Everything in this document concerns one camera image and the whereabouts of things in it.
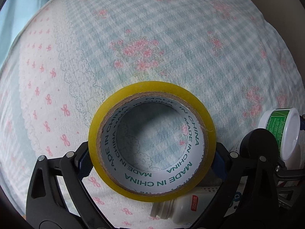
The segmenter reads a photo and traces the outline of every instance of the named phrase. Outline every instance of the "light blue fabric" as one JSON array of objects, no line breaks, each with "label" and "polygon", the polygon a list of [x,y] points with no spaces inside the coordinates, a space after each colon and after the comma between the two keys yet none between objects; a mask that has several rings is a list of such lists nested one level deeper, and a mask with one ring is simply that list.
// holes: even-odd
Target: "light blue fabric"
[{"label": "light blue fabric", "polygon": [[[152,80],[193,93],[228,150],[266,110],[305,110],[293,58],[250,0],[51,0],[19,34],[0,71],[1,173],[18,206],[24,211],[39,155],[75,151],[88,140],[100,104],[122,87]],[[139,167],[167,168],[185,149],[186,124],[167,108],[137,109],[119,125],[119,150],[129,159],[149,155],[149,166],[146,160]],[[119,195],[94,169],[83,183],[115,227],[177,227],[152,221],[151,204]]]},{"label": "light blue fabric", "polygon": [[0,11],[0,67],[25,24],[49,0],[7,0]]}]

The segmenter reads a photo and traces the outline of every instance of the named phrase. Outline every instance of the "green label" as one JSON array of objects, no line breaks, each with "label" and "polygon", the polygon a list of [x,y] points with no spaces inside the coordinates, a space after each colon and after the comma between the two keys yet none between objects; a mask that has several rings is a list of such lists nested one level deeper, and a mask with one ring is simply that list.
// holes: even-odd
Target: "green label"
[{"label": "green label", "polygon": [[279,151],[281,150],[283,131],[288,113],[289,110],[273,111],[266,125],[266,129],[274,135]]}]

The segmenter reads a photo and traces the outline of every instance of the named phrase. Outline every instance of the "yellow packing tape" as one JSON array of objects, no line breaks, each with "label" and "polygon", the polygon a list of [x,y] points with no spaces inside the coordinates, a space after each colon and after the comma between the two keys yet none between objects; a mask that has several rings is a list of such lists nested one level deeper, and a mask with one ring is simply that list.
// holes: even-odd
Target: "yellow packing tape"
[{"label": "yellow packing tape", "polygon": [[[183,155],[159,171],[135,168],[116,147],[122,116],[148,102],[172,107],[188,126]],[[161,202],[187,193],[203,179],[215,155],[216,133],[210,114],[191,92],[171,83],[146,81],[124,87],[103,102],[90,125],[88,145],[92,163],[109,187],[134,200]]]}]

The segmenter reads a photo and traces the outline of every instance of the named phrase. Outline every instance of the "plastic bottle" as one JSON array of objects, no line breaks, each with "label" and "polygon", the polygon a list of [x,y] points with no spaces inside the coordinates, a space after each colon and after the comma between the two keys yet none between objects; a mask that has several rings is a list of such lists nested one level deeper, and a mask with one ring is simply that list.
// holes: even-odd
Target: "plastic bottle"
[{"label": "plastic bottle", "polygon": [[296,108],[281,108],[266,111],[258,128],[269,130],[276,138],[280,158],[287,169],[299,169],[301,150],[297,144],[300,132],[300,115]]},{"label": "plastic bottle", "polygon": [[[225,216],[235,212],[245,184],[241,183]],[[175,224],[191,225],[198,219],[218,190],[216,187],[195,187],[190,193],[174,200],[154,202],[151,217],[172,219]]]}]

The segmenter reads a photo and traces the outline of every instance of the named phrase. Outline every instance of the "metal screw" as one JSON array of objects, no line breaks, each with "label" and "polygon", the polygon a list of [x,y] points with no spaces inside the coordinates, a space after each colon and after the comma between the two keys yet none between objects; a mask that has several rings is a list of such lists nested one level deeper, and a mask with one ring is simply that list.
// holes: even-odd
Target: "metal screw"
[{"label": "metal screw", "polygon": [[73,157],[74,156],[74,151],[69,151],[66,154],[67,157]]},{"label": "metal screw", "polygon": [[231,152],[230,153],[230,156],[232,157],[232,158],[237,158],[238,157],[238,154],[236,153],[236,152]]},{"label": "metal screw", "polygon": [[44,160],[44,159],[45,159],[45,156],[44,156],[44,155],[41,155],[41,156],[38,157],[38,161],[42,161],[42,160]]},{"label": "metal screw", "polygon": [[266,162],[266,158],[264,157],[264,156],[260,156],[260,160],[262,161],[262,162]]}]

